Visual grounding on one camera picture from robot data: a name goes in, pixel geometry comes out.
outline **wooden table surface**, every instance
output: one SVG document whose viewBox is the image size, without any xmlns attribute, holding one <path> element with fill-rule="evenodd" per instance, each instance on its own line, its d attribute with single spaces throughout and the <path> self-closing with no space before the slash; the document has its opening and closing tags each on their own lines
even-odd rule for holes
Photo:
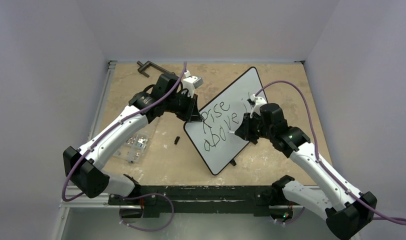
<svg viewBox="0 0 406 240">
<path fill-rule="evenodd" d="M 179 74 L 183 65 L 161 64 Z M 196 90 L 198 107 L 203 107 L 228 84 L 250 67 L 256 67 L 262 84 L 287 80 L 304 93 L 310 107 L 319 151 L 331 163 L 314 100 L 301 64 L 188 64 L 192 75 L 201 76 L 204 84 Z M 107 102 L 102 114 L 100 131 L 115 119 L 134 94 L 155 84 L 159 71 L 149 68 L 149 78 L 137 72 L 135 63 L 116 65 Z M 301 128 L 311 139 L 308 116 L 299 93 L 291 86 L 278 83 L 265 90 L 267 101 L 283 109 L 290 126 Z M 257 145 L 249 144 L 235 158 L 236 166 L 229 164 L 218 175 L 212 175 L 199 153 L 183 130 L 184 122 L 172 113 L 165 113 L 158 121 L 144 157 L 138 163 L 112 157 L 104 170 L 128 174 L 141 185 L 271 185 L 284 175 L 290 175 L 303 185 L 314 185 L 313 180 L 294 162 L 272 147 L 269 140 L 261 139 Z M 174 145 L 176 136 L 180 136 Z"/>
</svg>

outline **whiteboard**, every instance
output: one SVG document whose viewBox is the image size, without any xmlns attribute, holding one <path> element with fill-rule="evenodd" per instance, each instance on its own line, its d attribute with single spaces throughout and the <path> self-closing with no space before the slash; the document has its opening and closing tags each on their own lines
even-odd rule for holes
<svg viewBox="0 0 406 240">
<path fill-rule="evenodd" d="M 187 122 L 184 131 L 213 175 L 219 174 L 249 143 L 229 133 L 239 128 L 252 107 L 247 99 L 262 88 L 255 67 L 249 68 L 200 109 L 203 122 Z M 265 92 L 259 94 L 267 99 Z"/>
</svg>

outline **metal frame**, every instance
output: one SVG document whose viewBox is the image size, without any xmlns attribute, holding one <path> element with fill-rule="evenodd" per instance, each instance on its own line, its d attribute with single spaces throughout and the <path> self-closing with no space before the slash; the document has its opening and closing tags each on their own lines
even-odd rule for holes
<svg viewBox="0 0 406 240">
<path fill-rule="evenodd" d="M 91 125 L 91 129 L 88 135 L 88 140 L 91 140 L 93 137 L 95 137 L 100 130 L 100 124 L 102 120 L 102 114 L 105 109 L 106 102 L 108 100 L 108 93 L 110 90 L 110 86 L 112 84 L 113 80 L 113 75 L 115 73 L 115 68 L 116 64 L 118 61 L 112 60 L 108 62 L 108 69 L 107 69 L 107 74 L 106 78 L 104 81 L 104 86 L 103 90 L 97 105 L 97 110 L 95 113 L 94 120 Z M 321 189 L 318 186 L 310 186 L 310 188 L 314 191 L 321 191 Z M 73 197 L 80 193 L 80 190 L 76 186 L 68 186 L 66 190 L 66 196 Z M 96 208 L 96 209 L 101 209 L 101 208 L 122 208 L 122 209 L 141 209 L 139 205 L 109 205 L 109 199 L 110 195 L 107 193 L 102 193 L 99 196 L 95 198 L 88 198 L 87 196 L 83 195 L 78 197 L 77 199 L 71 201 L 71 202 L 64 202 L 60 201 L 59 205 L 59 211 L 57 214 L 57 220 L 56 220 L 56 225 L 53 230 L 53 234 L 51 235 L 51 240 L 62 240 L 63 233 L 65 231 L 66 223 L 69 217 L 69 213 L 71 208 Z M 275 205 L 275 206 L 269 206 L 269 209 L 285 209 L 288 208 L 286 205 Z M 300 209 L 302 206 L 295 205 L 294 208 Z M 351 240 L 361 240 L 360 233 L 357 233 L 354 235 Z"/>
</svg>

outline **gray floor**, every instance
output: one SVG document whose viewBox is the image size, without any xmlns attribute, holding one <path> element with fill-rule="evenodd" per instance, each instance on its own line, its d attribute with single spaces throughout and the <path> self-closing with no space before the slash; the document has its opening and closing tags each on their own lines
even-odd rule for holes
<svg viewBox="0 0 406 240">
<path fill-rule="evenodd" d="M 318 216 L 305 211 L 300 219 L 285 227 L 275 225 L 270 217 L 252 214 L 178 213 L 172 223 L 158 232 L 142 232 L 119 224 L 118 209 L 71 208 L 63 240 L 336 240 Z M 160 218 L 140 219 L 135 225 L 155 228 L 163 225 L 169 214 Z"/>
</svg>

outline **table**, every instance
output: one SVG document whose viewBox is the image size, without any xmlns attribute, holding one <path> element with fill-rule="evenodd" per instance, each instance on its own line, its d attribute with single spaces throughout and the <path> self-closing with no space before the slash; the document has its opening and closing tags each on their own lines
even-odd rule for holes
<svg viewBox="0 0 406 240">
<path fill-rule="evenodd" d="M 160 64 L 163 68 L 179 74 L 182 63 Z M 189 63 L 192 75 L 201 76 L 204 84 L 196 90 L 198 107 L 203 107 L 228 84 L 250 67 L 256 67 L 263 85 L 275 80 L 287 80 L 297 85 L 305 95 L 319 151 L 331 163 L 324 134 L 315 108 L 303 65 L 295 64 L 232 64 Z M 137 71 L 135 63 L 116 64 L 107 101 L 101 114 L 102 131 L 115 119 L 134 94 L 156 83 L 159 71 L 148 68 L 149 78 Z M 278 83 L 265 91 L 267 101 L 277 103 L 283 109 L 290 126 L 301 128 L 311 139 L 308 116 L 303 100 L 291 86 Z M 235 158 L 236 166 L 229 164 L 218 175 L 212 175 L 199 153 L 183 130 L 184 122 L 174 114 L 165 113 L 158 121 L 145 156 L 138 163 L 112 157 L 104 170 L 110 173 L 128 174 L 141 185 L 271 185 L 284 175 L 290 175 L 303 185 L 314 185 L 313 180 L 295 163 L 275 150 L 268 140 L 261 139 L 257 145 L 249 144 Z"/>
</svg>

